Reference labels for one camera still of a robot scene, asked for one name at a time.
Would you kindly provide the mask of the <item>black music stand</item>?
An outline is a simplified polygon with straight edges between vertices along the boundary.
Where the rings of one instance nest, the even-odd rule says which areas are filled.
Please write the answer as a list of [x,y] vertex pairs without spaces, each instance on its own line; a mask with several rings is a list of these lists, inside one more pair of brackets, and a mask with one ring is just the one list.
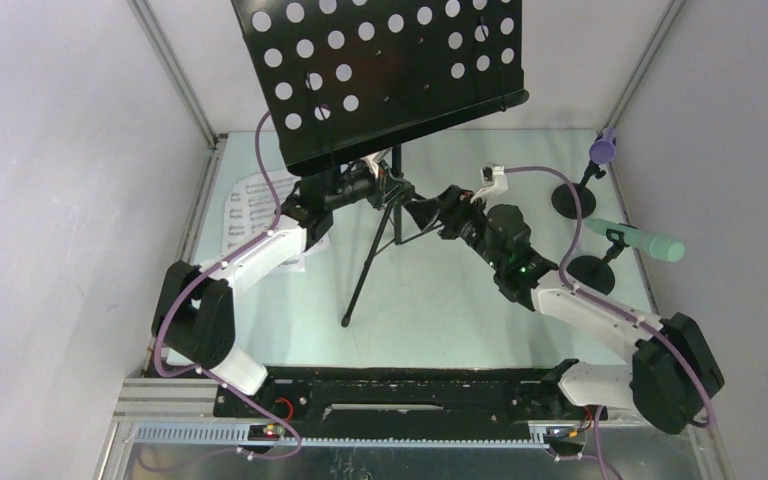
[[302,178],[528,100],[519,1],[236,1]]

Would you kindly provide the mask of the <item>purple toy microphone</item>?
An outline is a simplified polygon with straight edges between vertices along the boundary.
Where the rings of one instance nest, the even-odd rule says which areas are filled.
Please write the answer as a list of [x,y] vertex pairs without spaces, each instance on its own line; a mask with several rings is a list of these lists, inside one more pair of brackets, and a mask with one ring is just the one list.
[[617,131],[615,128],[607,127],[603,129],[597,135],[588,151],[589,160],[596,165],[611,163],[617,154],[616,137]]

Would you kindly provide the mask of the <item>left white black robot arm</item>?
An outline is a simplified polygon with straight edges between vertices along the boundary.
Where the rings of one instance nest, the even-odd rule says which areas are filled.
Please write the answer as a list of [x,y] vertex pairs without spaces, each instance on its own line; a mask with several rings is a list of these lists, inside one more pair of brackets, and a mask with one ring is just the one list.
[[414,196],[413,185],[384,162],[359,160],[344,172],[302,177],[280,206],[267,209],[268,225],[218,257],[198,265],[179,260],[167,270],[152,334],[227,388],[252,416],[276,403],[266,367],[236,342],[235,301],[282,263],[312,248],[333,224],[334,211],[368,201],[386,213]]

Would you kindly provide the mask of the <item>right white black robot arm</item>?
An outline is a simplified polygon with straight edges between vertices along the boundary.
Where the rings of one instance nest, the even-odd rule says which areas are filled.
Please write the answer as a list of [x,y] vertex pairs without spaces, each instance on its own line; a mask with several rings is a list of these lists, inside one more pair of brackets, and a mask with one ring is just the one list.
[[678,434],[724,387],[693,318],[640,311],[578,282],[531,246],[518,207],[487,207],[477,194],[452,185],[436,197],[409,200],[406,210],[419,228],[439,223],[441,238],[460,239],[476,252],[510,302],[590,334],[623,360],[622,366],[576,361],[562,368],[559,380],[541,392],[551,416],[566,418],[580,406],[635,410],[658,430]]

